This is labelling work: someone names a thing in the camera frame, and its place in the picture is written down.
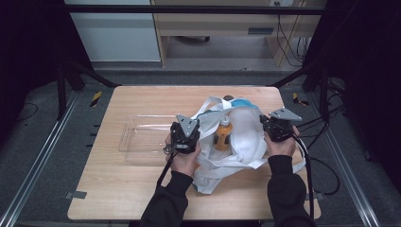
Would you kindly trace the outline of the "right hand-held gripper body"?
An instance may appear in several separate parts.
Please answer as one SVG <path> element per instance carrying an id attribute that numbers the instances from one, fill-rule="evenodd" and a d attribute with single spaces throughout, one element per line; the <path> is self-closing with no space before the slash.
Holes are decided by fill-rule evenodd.
<path id="1" fill-rule="evenodd" d="M 266 117 L 268 122 L 262 124 L 263 130 L 269 134 L 272 142 L 283 142 L 290 138 L 294 133 L 291 122 L 302 120 L 298 114 L 285 107 L 269 112 Z"/>

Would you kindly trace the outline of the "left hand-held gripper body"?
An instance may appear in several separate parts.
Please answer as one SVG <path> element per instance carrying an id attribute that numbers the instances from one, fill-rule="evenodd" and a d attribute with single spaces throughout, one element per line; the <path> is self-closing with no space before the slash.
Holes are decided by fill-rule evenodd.
<path id="1" fill-rule="evenodd" d="M 181 114 L 177 114 L 176 118 L 170 127 L 171 147 L 179 153 L 192 153 L 200 138 L 200 122 Z"/>

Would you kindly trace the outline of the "white patterned tote bag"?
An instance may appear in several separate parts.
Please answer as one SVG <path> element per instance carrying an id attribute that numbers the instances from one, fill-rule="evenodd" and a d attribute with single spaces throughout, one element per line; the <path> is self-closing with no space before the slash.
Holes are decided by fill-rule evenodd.
<path id="1" fill-rule="evenodd" d="M 224 100 L 210 96 L 193 116 L 200 123 L 199 167 L 193 185 L 202 194 L 210 194 L 220 181 L 244 168 L 257 169 L 267 162 L 264 158 L 267 143 L 260 122 L 262 112 L 246 98 Z M 233 129 L 229 147 L 224 151 L 214 148 L 213 142 L 220 119 L 229 117 Z"/>

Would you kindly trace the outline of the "person's right hand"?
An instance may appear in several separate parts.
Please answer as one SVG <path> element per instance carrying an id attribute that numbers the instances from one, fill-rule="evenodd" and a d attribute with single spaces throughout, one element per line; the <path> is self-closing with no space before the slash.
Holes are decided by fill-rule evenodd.
<path id="1" fill-rule="evenodd" d="M 296 149 L 295 139 L 290 137 L 283 142 L 272 142 L 267 132 L 264 132 L 269 156 L 286 155 L 291 157 Z"/>

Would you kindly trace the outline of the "person's left hand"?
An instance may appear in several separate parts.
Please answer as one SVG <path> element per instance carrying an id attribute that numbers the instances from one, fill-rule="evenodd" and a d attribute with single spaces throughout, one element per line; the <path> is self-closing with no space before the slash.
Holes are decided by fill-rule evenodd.
<path id="1" fill-rule="evenodd" d="M 197 143 L 195 151 L 189 154 L 178 153 L 171 162 L 170 169 L 192 177 L 198 166 L 197 157 L 201 152 L 200 143 Z"/>

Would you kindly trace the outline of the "yellow and black tape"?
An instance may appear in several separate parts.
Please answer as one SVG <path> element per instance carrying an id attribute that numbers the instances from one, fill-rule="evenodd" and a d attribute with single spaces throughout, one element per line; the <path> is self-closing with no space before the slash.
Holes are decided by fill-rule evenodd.
<path id="1" fill-rule="evenodd" d="M 293 100 L 294 103 L 297 103 L 297 104 L 300 104 L 300 105 L 303 105 L 303 106 L 309 106 L 309 102 L 301 100 L 296 93 L 292 94 L 292 100 Z"/>
<path id="2" fill-rule="evenodd" d="M 94 94 L 94 96 L 93 96 L 93 99 L 92 99 L 92 101 L 91 101 L 90 107 L 95 107 L 95 106 L 96 106 L 96 104 L 98 103 L 98 101 L 99 101 L 101 95 L 102 95 L 102 92 L 101 92 L 101 91 L 95 92 L 95 94 Z"/>

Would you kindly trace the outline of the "orange juice bottle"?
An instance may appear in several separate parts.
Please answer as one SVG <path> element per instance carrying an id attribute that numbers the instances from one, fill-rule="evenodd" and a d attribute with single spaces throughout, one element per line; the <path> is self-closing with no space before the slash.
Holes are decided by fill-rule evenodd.
<path id="1" fill-rule="evenodd" d="M 230 146 L 230 135 L 233 130 L 230 117 L 224 115 L 220 120 L 214 135 L 214 148 L 224 151 Z"/>

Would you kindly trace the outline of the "clear plastic box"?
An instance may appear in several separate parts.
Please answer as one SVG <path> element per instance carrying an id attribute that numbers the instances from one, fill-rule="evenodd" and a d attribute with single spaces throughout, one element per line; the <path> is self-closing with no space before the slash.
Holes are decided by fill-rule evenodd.
<path id="1" fill-rule="evenodd" d="M 175 120 L 174 115 L 129 115 L 118 148 L 125 161 L 134 166 L 163 166 L 165 139 Z"/>

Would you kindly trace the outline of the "dark curtain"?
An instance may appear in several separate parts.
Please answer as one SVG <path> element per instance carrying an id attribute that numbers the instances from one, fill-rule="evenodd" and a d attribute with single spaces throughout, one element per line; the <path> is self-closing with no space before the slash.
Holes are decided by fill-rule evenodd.
<path id="1" fill-rule="evenodd" d="M 0 143 L 8 138 L 27 94 L 57 79 L 71 60 L 92 67 L 64 0 L 0 0 Z"/>
<path id="2" fill-rule="evenodd" d="M 317 58 L 331 33 L 325 67 L 345 82 L 345 104 L 363 143 L 401 193 L 401 0 L 327 0 L 306 55 Z"/>

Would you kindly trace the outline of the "white cabinet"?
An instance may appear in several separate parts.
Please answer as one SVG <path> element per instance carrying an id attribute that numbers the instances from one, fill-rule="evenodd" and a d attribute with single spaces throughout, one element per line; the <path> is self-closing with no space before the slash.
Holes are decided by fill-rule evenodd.
<path id="1" fill-rule="evenodd" d="M 151 13 L 83 13 L 71 17 L 92 62 L 160 61 Z"/>

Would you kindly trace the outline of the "black diagonal frame brace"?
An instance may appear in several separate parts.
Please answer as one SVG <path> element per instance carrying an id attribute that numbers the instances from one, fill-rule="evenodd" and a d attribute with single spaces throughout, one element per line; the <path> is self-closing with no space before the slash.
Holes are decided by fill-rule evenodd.
<path id="1" fill-rule="evenodd" d="M 311 63 L 306 66 L 303 66 L 301 69 L 293 72 L 289 76 L 274 82 L 271 85 L 271 87 L 280 88 L 280 87 L 286 85 L 287 83 L 299 78 L 300 76 L 310 73 L 312 70 L 314 70 L 317 67 L 318 67 L 318 65 L 316 63 Z"/>
<path id="2" fill-rule="evenodd" d="M 73 70 L 73 73 L 71 73 L 67 77 L 67 81 L 70 83 L 71 87 L 74 90 L 82 91 L 85 87 L 85 83 L 82 80 L 82 78 L 80 77 L 81 75 L 89 76 L 90 78 L 100 82 L 101 84 L 103 84 L 109 88 L 115 88 L 115 87 L 119 86 L 118 83 L 114 83 L 110 80 L 103 78 L 101 75 L 97 74 L 93 69 L 89 69 L 89 68 L 82 66 L 74 61 L 68 61 L 66 63 L 66 66 L 69 69 Z"/>

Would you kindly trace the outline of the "black frame post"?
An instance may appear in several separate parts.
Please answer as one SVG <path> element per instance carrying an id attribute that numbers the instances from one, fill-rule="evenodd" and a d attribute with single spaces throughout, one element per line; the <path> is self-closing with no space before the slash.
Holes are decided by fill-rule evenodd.
<path id="1" fill-rule="evenodd" d="M 328 77 L 326 69 L 322 68 L 322 75 L 320 79 L 320 100 L 319 100 L 319 111 L 324 122 L 329 121 L 329 112 L 327 104 L 327 90 L 328 90 Z"/>

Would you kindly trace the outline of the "aluminium rail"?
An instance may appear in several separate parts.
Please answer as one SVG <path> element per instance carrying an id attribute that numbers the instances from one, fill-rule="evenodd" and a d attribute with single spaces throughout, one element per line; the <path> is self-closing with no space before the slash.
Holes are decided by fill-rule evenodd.
<path id="1" fill-rule="evenodd" d="M 34 163 L 26 174 L 24 181 L 19 187 L 17 193 L 15 194 L 5 213 L 0 218 L 0 227 L 13 227 L 13 225 L 15 224 L 36 182 L 41 176 L 48 158 L 52 154 L 54 147 L 57 145 L 61 133 L 63 132 L 71 113 L 76 107 L 79 96 L 80 92 L 71 93 L 71 97 L 67 102 L 65 113 L 63 113 L 61 115 L 61 118 L 56 121 L 52 131 L 47 136 L 45 143 L 42 146 L 39 154 L 37 155 Z"/>
<path id="2" fill-rule="evenodd" d="M 329 106 L 329 123 L 323 137 L 340 173 L 340 179 L 364 227 L 381 227 L 380 221 L 364 191 L 361 174 L 364 171 L 364 153 L 359 150 L 345 107 L 338 97 Z"/>

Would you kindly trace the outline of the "black horizontal frame bar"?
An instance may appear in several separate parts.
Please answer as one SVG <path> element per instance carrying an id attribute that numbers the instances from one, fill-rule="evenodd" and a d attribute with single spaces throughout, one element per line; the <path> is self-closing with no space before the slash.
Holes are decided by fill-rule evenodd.
<path id="1" fill-rule="evenodd" d="M 69 12 L 84 13 L 194 13 L 194 14 L 280 14 L 323 15 L 326 8 L 239 7 L 239 6 L 143 6 L 143 5 L 66 5 Z"/>

